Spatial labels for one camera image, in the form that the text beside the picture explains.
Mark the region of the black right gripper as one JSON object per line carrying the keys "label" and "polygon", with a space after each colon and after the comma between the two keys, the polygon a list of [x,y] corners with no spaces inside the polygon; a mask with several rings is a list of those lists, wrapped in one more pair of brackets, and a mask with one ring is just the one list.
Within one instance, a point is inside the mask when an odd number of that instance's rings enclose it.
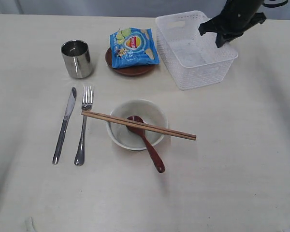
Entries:
{"label": "black right gripper", "polygon": [[217,48],[220,48],[225,43],[241,37],[242,33],[256,24],[264,23],[265,20],[264,13],[223,13],[201,23],[198,30],[201,36],[207,32],[217,33],[215,43]]}

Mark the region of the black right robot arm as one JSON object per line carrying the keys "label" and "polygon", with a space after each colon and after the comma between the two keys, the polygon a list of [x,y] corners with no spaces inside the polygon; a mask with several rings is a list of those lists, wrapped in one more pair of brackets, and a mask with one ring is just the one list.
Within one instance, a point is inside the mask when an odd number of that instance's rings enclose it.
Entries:
{"label": "black right robot arm", "polygon": [[207,32],[216,33],[215,43],[220,48],[265,22],[265,14],[257,12],[262,3],[262,0],[228,0],[220,14],[200,24],[199,33],[201,36]]}

